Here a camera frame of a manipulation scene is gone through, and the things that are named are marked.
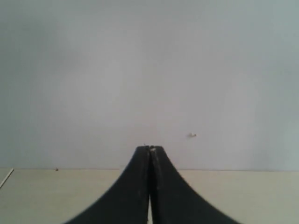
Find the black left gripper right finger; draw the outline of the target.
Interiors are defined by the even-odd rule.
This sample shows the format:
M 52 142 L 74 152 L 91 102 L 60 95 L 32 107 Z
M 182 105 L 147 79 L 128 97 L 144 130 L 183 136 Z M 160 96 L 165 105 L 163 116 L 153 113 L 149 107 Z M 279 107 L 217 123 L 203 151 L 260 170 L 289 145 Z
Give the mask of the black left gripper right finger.
M 154 224 L 235 224 L 179 174 L 161 146 L 149 148 L 149 195 Z

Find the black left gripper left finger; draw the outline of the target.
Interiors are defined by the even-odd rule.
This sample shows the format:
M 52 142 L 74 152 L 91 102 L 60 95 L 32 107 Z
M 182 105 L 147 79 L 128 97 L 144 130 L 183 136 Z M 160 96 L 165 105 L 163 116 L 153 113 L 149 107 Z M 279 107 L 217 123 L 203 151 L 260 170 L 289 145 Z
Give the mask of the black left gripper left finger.
M 150 147 L 136 148 L 120 177 L 70 224 L 146 224 L 149 210 Z

